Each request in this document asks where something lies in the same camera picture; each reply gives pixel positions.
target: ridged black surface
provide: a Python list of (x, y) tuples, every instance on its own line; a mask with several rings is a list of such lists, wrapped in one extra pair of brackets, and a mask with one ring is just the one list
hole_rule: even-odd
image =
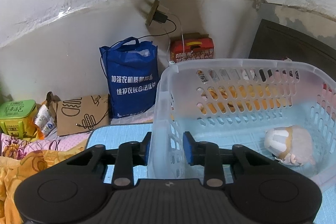
[(256, 224), (229, 203), (223, 192), (208, 190), (198, 179), (139, 180), (131, 190), (117, 191), (89, 224)]

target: blue mat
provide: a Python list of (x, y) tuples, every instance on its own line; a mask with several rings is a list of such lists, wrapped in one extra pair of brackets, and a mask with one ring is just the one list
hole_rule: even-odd
[[(118, 148), (120, 144), (130, 141), (142, 141), (148, 131), (152, 131), (152, 124), (130, 124), (123, 126), (106, 126), (97, 128), (90, 136), (87, 148), (96, 144), (104, 144), (106, 149)], [(114, 165), (108, 165), (104, 179), (105, 183), (111, 183)], [(134, 183), (139, 178), (147, 178), (147, 167), (136, 166), (134, 171)], [(315, 218), (315, 224), (336, 224), (336, 186), (323, 193), (322, 206)]]

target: plastic basket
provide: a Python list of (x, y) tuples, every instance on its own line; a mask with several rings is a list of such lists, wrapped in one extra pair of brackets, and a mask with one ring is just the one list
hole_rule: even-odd
[[(265, 131), (299, 125), (314, 142), (315, 165), (291, 166), (322, 190), (336, 183), (336, 83), (320, 69), (291, 61), (192, 60), (167, 68), (157, 88), (148, 177), (203, 178), (189, 166), (182, 135), (220, 148), (245, 145), (267, 157)], [(223, 166), (226, 182), (230, 168)]]

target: orange blanket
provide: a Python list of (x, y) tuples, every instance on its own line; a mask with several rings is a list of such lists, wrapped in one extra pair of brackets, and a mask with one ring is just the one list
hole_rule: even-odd
[(68, 151), (34, 151), (22, 160), (0, 157), (0, 224), (23, 223), (14, 204), (14, 192), (23, 180), (83, 151), (86, 142)]

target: hanging bag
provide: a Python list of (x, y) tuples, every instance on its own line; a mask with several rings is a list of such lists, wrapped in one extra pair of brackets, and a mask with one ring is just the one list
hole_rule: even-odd
[(129, 37), (99, 48), (108, 81), (113, 118), (145, 112), (155, 104), (159, 82), (158, 48)]

